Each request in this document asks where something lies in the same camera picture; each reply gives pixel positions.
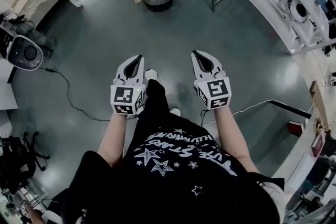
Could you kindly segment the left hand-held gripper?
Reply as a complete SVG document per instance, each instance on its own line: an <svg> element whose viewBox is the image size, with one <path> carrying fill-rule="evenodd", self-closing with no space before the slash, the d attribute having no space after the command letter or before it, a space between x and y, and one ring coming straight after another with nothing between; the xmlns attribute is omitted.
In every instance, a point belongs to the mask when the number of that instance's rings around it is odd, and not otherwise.
<svg viewBox="0 0 336 224"><path fill-rule="evenodd" d="M135 55L119 65L110 92L110 103L114 113L136 115L144 99L145 85L141 84L143 72L142 55Z"/></svg>

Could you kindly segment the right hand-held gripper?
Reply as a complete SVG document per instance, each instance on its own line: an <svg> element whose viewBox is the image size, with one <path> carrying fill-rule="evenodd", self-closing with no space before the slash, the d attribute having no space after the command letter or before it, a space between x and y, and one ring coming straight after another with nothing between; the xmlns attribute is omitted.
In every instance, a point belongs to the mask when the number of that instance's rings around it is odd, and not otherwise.
<svg viewBox="0 0 336 224"><path fill-rule="evenodd" d="M231 88L229 77L222 71L222 64L214 56L200 50L191 53L194 74L194 85L197 95L208 110L229 105Z"/></svg>

